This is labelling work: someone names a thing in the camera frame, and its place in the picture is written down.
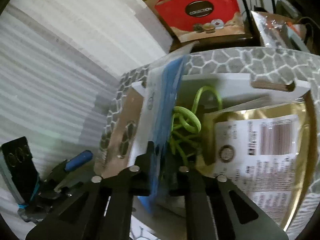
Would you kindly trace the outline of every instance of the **black circular logo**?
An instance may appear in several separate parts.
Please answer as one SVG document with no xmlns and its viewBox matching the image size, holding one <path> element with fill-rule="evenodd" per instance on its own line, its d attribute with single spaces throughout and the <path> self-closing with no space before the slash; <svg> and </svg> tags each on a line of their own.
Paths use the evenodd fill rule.
<svg viewBox="0 0 320 240">
<path fill-rule="evenodd" d="M 203 17 L 213 12 L 214 6 L 209 1 L 194 1 L 186 6 L 185 12 L 192 17 Z"/>
<path fill-rule="evenodd" d="M 223 163 L 229 163 L 235 156 L 235 149 L 231 145 L 224 145 L 219 150 L 219 158 Z"/>
</svg>

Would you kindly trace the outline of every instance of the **white label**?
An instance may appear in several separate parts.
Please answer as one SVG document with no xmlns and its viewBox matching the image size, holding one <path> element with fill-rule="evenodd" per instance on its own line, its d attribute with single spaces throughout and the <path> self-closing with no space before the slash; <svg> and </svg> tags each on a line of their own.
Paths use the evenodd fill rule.
<svg viewBox="0 0 320 240">
<path fill-rule="evenodd" d="M 219 122 L 214 128 L 213 176 L 225 174 L 281 223 L 294 185 L 298 116 Z"/>
</svg>

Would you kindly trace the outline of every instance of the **red box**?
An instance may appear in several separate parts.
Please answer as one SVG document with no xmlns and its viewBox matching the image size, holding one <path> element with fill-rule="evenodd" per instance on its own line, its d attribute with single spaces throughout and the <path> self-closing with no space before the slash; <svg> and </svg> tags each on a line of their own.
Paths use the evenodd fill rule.
<svg viewBox="0 0 320 240">
<path fill-rule="evenodd" d="M 237 0 L 159 0 L 155 9 L 181 42 L 244 33 Z"/>
</svg>

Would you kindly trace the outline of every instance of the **white curtain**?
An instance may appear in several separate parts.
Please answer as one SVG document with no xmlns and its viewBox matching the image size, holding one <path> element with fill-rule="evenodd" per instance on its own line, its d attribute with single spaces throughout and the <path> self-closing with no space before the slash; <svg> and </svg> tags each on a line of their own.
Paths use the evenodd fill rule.
<svg viewBox="0 0 320 240">
<path fill-rule="evenodd" d="M 141 0 L 11 0 L 0 16 L 0 144 L 26 136 L 40 176 L 98 151 L 119 77 L 168 53 Z M 24 239 L 0 176 L 0 212 Z"/>
</svg>

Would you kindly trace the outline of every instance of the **black oval logo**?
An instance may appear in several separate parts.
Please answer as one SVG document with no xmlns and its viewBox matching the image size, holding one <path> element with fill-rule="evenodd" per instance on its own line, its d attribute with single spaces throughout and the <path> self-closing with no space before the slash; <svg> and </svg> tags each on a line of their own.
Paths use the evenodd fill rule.
<svg viewBox="0 0 320 240">
<path fill-rule="evenodd" d="M 186 6 L 185 12 L 192 17 L 203 17 L 213 12 L 214 6 L 209 1 L 194 1 Z"/>
</svg>

